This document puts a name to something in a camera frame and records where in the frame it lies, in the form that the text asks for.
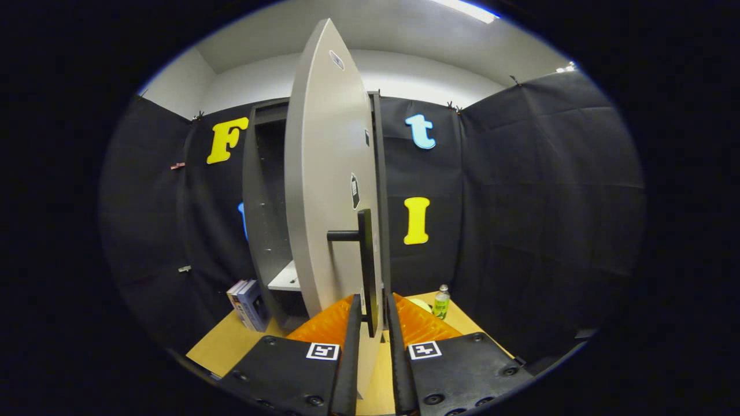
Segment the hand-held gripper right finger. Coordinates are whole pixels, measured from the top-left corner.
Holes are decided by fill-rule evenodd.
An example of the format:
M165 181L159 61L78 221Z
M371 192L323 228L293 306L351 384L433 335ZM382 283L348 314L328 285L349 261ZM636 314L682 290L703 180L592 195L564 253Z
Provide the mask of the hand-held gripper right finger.
M386 295L392 385L397 415L473 415L505 400L534 377L484 332L412 342L410 316Z

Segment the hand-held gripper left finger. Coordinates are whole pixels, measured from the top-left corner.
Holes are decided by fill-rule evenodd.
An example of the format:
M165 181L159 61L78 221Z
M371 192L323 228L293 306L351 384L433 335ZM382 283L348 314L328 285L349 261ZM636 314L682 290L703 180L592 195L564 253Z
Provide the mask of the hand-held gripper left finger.
M351 299L344 344L264 336L219 381L256 414L355 415L362 314Z

